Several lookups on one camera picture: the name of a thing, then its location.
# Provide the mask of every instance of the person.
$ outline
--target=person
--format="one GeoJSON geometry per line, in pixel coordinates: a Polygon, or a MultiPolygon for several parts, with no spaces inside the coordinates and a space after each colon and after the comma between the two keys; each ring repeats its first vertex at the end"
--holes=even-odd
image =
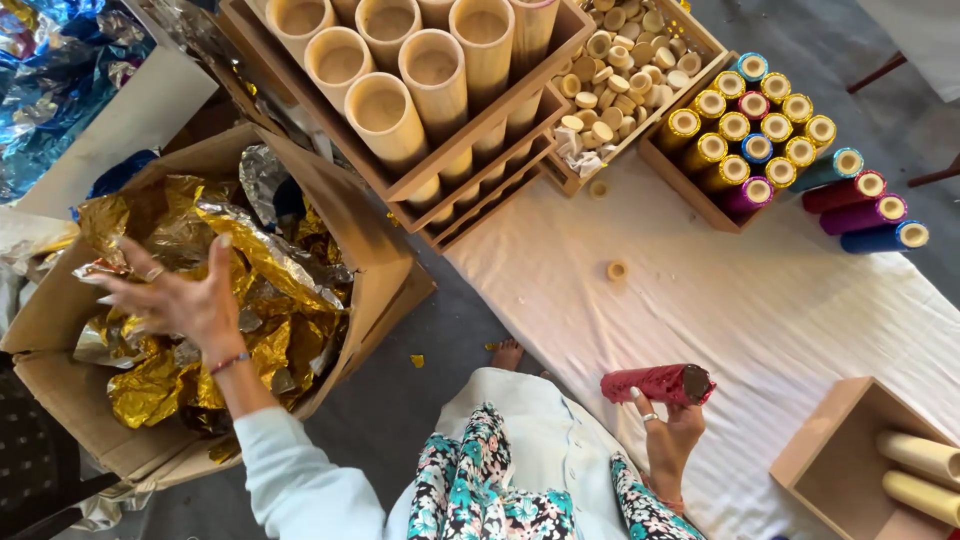
{"type": "Polygon", "coordinates": [[[256,374],[230,292],[231,238],[210,247],[209,273],[190,282],[118,238],[146,278],[84,278],[98,302],[146,317],[146,331],[180,334],[203,352],[223,392],[247,468],[253,515],[267,535],[306,538],[701,539],[682,518],[681,480],[704,431],[698,406],[660,420],[632,389],[647,430],[650,476],[637,479],[621,445],[549,380],[516,373],[523,349],[500,344],[444,406],[413,482],[385,515],[359,470],[337,467],[311,444],[256,374]]]}

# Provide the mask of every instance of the bare foot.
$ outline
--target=bare foot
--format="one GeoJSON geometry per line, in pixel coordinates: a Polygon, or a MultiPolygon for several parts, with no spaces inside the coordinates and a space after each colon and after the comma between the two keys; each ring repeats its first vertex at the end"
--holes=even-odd
{"type": "Polygon", "coordinates": [[[523,356],[523,347],[511,338],[497,344],[496,353],[493,353],[493,361],[490,366],[507,371],[516,371],[521,356],[523,356]]]}

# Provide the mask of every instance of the chair leg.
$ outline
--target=chair leg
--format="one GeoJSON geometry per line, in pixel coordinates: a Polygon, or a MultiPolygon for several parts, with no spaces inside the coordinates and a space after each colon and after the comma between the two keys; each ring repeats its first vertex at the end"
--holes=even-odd
{"type": "Polygon", "coordinates": [[[860,81],[853,83],[850,86],[847,86],[847,93],[855,94],[860,90],[860,88],[872,83],[873,81],[879,79],[880,77],[883,77],[887,73],[890,73],[891,71],[893,71],[894,68],[904,65],[905,63],[906,63],[906,57],[903,55],[902,52],[897,51],[897,54],[895,54],[890,60],[888,60],[884,65],[882,65],[877,71],[871,73],[870,75],[867,75],[860,81]]]}
{"type": "Polygon", "coordinates": [[[950,164],[950,167],[935,173],[918,176],[915,179],[907,181],[906,184],[908,187],[919,187],[921,185],[933,184],[934,182],[939,182],[955,176],[960,176],[960,154],[957,154],[957,157],[953,159],[953,163],[950,164]]]}

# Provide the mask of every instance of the woman's hand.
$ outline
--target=woman's hand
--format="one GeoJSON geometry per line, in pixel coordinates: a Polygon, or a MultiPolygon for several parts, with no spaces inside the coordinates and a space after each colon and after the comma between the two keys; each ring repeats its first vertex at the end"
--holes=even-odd
{"type": "MultiPolygon", "coordinates": [[[[636,410],[640,415],[654,412],[653,405],[638,389],[631,388],[636,410]]],[[[679,502],[680,484],[686,460],[704,433],[704,413],[696,405],[668,405],[667,421],[648,420],[647,459],[650,461],[651,487],[665,501],[679,502]]]]}
{"type": "Polygon", "coordinates": [[[143,331],[153,334],[180,334],[204,354],[207,367],[246,352],[238,330],[239,307],[230,283],[232,238],[221,234],[210,245],[208,274],[191,282],[165,270],[133,240],[117,240],[127,262],[148,284],[133,284],[94,274],[81,279],[110,291],[97,302],[145,318],[143,331]]]}

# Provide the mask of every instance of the pink foil-wrapped tube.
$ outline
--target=pink foil-wrapped tube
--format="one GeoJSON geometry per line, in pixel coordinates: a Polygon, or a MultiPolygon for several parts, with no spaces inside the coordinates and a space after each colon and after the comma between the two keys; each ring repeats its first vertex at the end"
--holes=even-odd
{"type": "Polygon", "coordinates": [[[608,373],[600,380],[600,391],[615,404],[632,401],[630,387],[636,386],[650,401],[703,405],[716,385],[698,365],[673,364],[608,373]]]}

